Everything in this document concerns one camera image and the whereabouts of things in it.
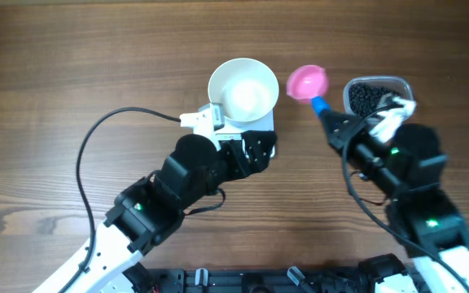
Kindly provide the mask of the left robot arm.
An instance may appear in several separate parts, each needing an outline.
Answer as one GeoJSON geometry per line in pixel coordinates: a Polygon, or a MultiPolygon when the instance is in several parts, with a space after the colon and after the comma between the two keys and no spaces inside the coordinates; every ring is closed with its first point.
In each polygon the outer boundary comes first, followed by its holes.
{"type": "Polygon", "coordinates": [[[154,247],[194,214],[205,195],[222,195],[220,185],[264,171],[277,142],[273,131],[242,133],[215,147],[200,135],[181,137],[161,169],[136,181],[115,199],[105,220],[85,244],[38,288],[39,292],[100,292],[116,285],[154,247]]]}

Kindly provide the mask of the pink scoop with blue handle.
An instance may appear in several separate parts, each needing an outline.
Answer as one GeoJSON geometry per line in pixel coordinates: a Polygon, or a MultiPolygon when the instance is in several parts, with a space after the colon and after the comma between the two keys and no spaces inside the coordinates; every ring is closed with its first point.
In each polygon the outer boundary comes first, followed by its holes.
{"type": "Polygon", "coordinates": [[[329,79],[324,68],[304,65],[297,68],[287,79],[287,95],[298,103],[310,104],[317,116],[331,106],[324,99],[329,89],[329,79]]]}

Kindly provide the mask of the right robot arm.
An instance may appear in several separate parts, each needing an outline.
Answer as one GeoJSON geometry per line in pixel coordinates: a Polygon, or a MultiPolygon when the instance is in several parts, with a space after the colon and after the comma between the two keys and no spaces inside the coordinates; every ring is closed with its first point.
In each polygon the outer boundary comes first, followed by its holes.
{"type": "Polygon", "coordinates": [[[401,244],[422,279],[393,256],[361,265],[366,289],[372,292],[469,292],[469,228],[441,187],[448,157],[436,132],[419,124],[405,124],[392,139],[381,142],[370,134],[368,120],[322,110],[318,118],[329,146],[340,156],[349,195],[379,227],[401,244]],[[381,221],[353,186],[354,167],[384,195],[387,219],[381,221]]]}

